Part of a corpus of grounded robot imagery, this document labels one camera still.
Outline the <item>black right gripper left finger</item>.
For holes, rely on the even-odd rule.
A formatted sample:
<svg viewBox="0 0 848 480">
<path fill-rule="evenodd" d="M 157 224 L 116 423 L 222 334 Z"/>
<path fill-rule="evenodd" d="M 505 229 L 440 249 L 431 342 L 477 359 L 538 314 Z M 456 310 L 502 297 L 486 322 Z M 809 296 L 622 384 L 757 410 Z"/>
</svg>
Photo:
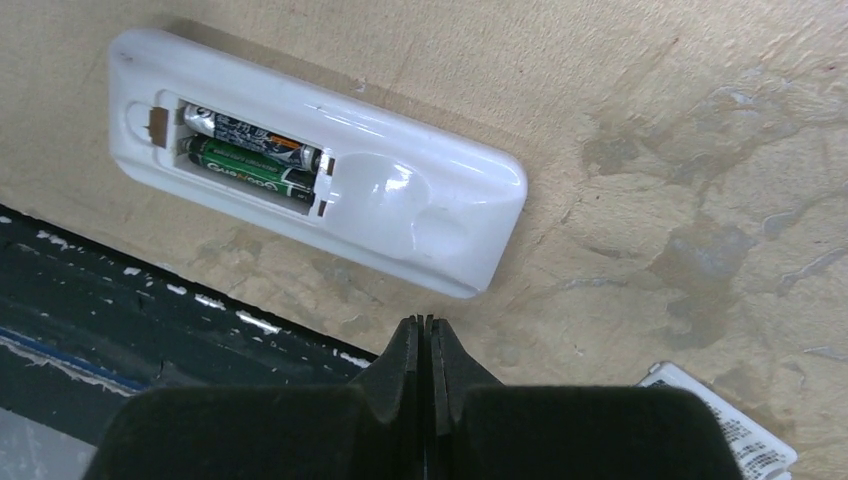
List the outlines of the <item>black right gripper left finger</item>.
<svg viewBox="0 0 848 480">
<path fill-rule="evenodd" d="M 351 382 L 174 387 L 130 400 L 89 479 L 419 479 L 423 317 Z"/>
</svg>

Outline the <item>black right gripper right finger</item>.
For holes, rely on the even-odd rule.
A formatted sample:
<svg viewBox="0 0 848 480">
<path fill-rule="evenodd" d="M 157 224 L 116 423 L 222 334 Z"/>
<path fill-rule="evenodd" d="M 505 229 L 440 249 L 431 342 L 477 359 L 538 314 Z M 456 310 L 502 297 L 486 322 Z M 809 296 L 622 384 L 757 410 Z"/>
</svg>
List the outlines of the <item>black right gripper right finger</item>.
<svg viewBox="0 0 848 480">
<path fill-rule="evenodd" d="M 739 479 L 718 421 L 675 387 L 510 386 L 450 324 L 423 327 L 428 479 Z"/>
</svg>

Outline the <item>white remote control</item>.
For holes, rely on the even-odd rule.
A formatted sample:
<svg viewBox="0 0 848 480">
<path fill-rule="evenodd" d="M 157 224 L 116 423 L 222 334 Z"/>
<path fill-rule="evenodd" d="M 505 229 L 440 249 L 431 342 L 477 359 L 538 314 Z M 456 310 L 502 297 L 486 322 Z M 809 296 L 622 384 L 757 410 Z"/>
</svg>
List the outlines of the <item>white remote control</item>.
<svg viewBox="0 0 848 480">
<path fill-rule="evenodd" d="M 491 283 L 527 197 L 509 154 L 162 30 L 108 58 L 134 180 L 452 297 Z"/>
</svg>

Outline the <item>white battery cover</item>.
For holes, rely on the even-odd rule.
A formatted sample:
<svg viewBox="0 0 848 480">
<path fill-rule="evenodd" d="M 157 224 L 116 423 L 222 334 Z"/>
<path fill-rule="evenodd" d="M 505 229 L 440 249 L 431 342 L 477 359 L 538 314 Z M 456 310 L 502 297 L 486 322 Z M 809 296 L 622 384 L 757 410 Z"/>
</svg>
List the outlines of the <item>white battery cover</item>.
<svg viewBox="0 0 848 480">
<path fill-rule="evenodd" d="M 744 479 L 791 480 L 797 452 L 672 362 L 652 365 L 640 387 L 672 387 L 698 396 L 712 411 Z"/>
</svg>

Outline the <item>black orange AAA battery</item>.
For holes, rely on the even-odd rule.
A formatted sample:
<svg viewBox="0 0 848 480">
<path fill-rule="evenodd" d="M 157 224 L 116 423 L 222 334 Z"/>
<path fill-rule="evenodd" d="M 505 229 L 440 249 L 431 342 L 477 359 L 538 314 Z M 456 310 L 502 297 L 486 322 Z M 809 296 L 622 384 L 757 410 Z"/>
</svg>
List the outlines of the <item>black orange AAA battery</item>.
<svg viewBox="0 0 848 480">
<path fill-rule="evenodd" d="M 316 173 L 320 166 L 322 151 L 317 147 L 202 106 L 187 104 L 183 121 L 197 133 L 264 155 L 286 167 Z"/>
</svg>

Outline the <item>green black AAA battery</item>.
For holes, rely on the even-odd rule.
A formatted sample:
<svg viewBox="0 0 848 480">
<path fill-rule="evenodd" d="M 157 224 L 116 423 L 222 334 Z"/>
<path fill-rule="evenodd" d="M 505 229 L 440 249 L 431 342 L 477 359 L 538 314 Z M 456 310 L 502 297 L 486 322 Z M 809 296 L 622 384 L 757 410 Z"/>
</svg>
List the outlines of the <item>green black AAA battery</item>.
<svg viewBox="0 0 848 480">
<path fill-rule="evenodd" d="M 187 155 L 191 163 L 228 178 L 308 205 L 315 201 L 316 175 L 312 172 L 203 135 L 179 140 L 176 149 L 179 155 Z"/>
</svg>

